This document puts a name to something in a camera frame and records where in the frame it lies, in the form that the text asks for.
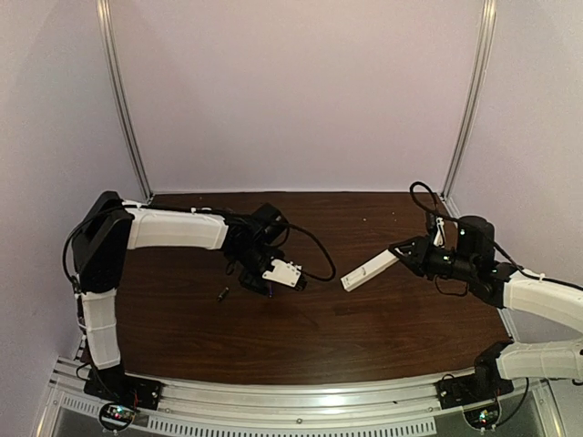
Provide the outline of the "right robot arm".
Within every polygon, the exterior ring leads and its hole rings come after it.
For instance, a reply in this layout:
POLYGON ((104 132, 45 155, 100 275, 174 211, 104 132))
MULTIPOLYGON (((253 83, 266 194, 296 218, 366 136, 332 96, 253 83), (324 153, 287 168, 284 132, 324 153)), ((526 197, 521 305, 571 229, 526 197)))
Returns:
MULTIPOLYGON (((582 288, 496 261, 495 228, 486 219, 461 217, 453 249, 435 245, 436 236, 432 229, 390 245, 389 251, 418 277, 461 281, 487 305, 527 312, 582 332, 582 288)), ((502 341, 476 358, 475 369, 483 383, 517 378, 581 381, 582 339, 502 341)))

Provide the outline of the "white remote control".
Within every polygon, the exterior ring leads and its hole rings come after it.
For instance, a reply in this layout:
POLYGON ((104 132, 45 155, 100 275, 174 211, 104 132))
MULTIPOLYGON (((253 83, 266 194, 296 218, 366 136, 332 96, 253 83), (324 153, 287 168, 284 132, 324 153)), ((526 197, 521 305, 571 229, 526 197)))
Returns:
POLYGON ((388 249, 369 259, 358 268, 341 277, 343 289, 346 292, 356 290, 364 283, 375 278, 398 262, 398 258, 388 249))

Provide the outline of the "black battery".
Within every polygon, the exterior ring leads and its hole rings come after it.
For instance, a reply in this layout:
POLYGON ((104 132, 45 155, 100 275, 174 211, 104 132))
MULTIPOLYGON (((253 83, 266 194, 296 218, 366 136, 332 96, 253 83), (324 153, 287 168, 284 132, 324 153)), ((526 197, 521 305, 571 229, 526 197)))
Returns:
POLYGON ((217 302, 222 302, 230 293, 229 288, 225 288, 217 297, 217 302))

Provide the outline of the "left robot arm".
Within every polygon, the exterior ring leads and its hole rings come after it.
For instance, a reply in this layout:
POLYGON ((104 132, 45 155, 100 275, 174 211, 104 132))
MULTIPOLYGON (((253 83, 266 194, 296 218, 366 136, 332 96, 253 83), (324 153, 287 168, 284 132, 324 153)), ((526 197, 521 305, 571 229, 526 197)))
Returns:
POLYGON ((64 271, 80 305, 80 329, 99 370, 121 363, 116 296, 128 251, 151 247, 217 250, 243 267, 251 286, 268 282, 295 287, 301 276, 272 246, 285 219, 270 205, 250 215, 210 208, 167 210, 103 192, 71 232, 64 271))

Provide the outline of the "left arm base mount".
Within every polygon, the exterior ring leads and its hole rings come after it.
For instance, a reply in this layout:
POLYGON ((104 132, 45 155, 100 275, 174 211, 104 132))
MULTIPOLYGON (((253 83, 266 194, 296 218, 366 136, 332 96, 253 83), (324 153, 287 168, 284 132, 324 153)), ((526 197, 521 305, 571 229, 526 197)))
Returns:
POLYGON ((100 370, 89 363, 84 393, 99 398, 97 420, 107 432, 118 435, 129 428, 142 411, 155 411, 159 406, 161 381, 126 374, 122 364, 100 370))

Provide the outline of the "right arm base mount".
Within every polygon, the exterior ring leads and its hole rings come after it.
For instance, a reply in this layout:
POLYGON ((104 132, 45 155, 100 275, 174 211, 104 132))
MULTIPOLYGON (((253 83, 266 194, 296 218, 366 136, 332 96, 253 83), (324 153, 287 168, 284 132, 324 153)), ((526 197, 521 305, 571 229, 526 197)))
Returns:
POLYGON ((478 364, 467 375, 445 374, 435 383, 435 389, 442 410, 461 407, 466 424, 485 432, 494 430, 502 422, 499 398, 511 393, 514 385, 501 379, 497 371, 478 364))

